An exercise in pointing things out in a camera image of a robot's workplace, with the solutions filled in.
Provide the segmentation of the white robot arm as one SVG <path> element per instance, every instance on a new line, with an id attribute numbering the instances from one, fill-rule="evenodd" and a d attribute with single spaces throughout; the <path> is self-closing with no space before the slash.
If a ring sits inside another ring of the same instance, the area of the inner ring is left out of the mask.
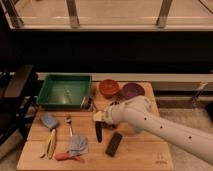
<path id="1" fill-rule="evenodd" d="M 213 134 L 154 115 L 151 112 L 151 101 L 145 96 L 136 96 L 119 104 L 107 106 L 104 110 L 96 112 L 93 120 L 109 125 L 128 123 L 213 165 Z"/>

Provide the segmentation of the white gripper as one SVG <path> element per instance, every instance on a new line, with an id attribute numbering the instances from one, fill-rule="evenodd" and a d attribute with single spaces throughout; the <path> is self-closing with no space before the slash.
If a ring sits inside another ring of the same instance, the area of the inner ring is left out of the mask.
<path id="1" fill-rule="evenodd" d="M 108 124 L 117 124 L 119 122 L 119 109 L 116 106 L 109 106 L 93 115 L 94 121 L 102 122 L 103 120 Z"/>

